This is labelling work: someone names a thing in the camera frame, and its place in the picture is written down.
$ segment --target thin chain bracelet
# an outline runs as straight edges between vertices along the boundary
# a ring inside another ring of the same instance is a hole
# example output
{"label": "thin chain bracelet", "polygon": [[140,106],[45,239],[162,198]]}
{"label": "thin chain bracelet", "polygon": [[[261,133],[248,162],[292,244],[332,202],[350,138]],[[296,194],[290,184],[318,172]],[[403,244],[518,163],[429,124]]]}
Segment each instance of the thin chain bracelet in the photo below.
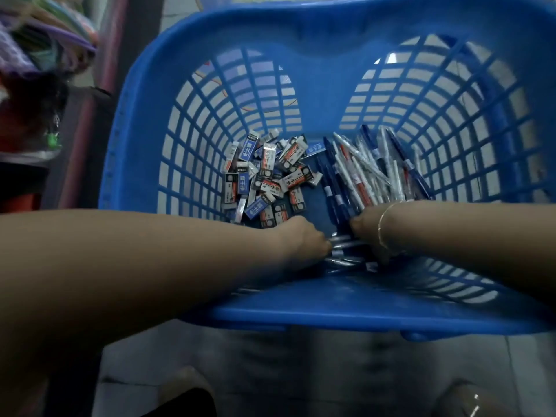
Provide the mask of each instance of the thin chain bracelet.
{"label": "thin chain bracelet", "polygon": [[382,236],[380,235],[380,225],[382,224],[382,220],[384,218],[384,216],[386,215],[386,212],[388,212],[390,210],[390,208],[392,208],[393,206],[400,204],[403,202],[396,202],[396,203],[392,203],[388,208],[386,208],[386,210],[383,212],[383,214],[380,216],[379,219],[379,229],[378,229],[378,233],[379,233],[379,244],[381,246],[383,246],[387,251],[390,251],[390,249],[388,248],[388,246],[386,245],[386,243],[383,241]]}

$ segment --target person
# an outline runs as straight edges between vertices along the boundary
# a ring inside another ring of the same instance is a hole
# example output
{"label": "person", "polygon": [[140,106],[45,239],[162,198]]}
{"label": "person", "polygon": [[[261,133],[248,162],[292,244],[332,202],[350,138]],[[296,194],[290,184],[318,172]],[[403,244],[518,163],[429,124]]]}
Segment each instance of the person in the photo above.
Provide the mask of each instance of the person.
{"label": "person", "polygon": [[[416,201],[351,222],[382,260],[406,251],[549,302],[556,208]],[[60,210],[0,216],[0,411],[17,415],[52,372],[269,271],[331,250],[296,216],[268,230],[166,215]]]}

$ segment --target tiled floor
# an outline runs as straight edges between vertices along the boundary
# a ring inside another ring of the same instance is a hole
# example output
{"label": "tiled floor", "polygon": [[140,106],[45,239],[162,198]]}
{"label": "tiled floor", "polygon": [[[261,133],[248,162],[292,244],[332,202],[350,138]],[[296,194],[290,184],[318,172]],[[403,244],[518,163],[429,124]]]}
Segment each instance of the tiled floor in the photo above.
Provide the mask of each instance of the tiled floor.
{"label": "tiled floor", "polygon": [[[166,0],[161,30],[199,11]],[[427,416],[456,379],[528,417],[556,416],[556,337],[463,336],[409,343],[399,334],[291,328],[227,331],[177,320],[109,345],[94,417],[139,417],[184,365],[212,383],[221,416]]]}

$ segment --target person's right arm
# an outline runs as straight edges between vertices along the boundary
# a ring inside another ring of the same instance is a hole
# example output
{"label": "person's right arm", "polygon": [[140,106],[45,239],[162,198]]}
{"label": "person's right arm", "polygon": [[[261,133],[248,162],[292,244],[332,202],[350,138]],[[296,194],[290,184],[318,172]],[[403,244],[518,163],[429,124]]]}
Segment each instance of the person's right arm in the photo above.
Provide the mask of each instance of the person's right arm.
{"label": "person's right arm", "polygon": [[[390,204],[352,220],[355,234],[379,247],[379,219]],[[393,205],[380,235],[391,251],[434,257],[553,302],[556,206],[417,201]]]}

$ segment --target basket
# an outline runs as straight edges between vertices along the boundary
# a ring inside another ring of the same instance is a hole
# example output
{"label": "basket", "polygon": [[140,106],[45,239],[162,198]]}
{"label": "basket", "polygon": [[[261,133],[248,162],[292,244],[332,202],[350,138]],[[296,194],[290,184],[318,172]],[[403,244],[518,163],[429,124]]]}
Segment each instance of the basket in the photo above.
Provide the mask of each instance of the basket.
{"label": "basket", "polygon": [[[552,202],[556,16],[536,0],[265,3],[200,13],[132,67],[99,207],[225,220],[222,153],[249,129],[308,141],[389,125],[439,201]],[[323,190],[306,217],[328,235]],[[554,327],[546,307],[434,259],[227,297],[203,325],[400,330],[411,340]]]}

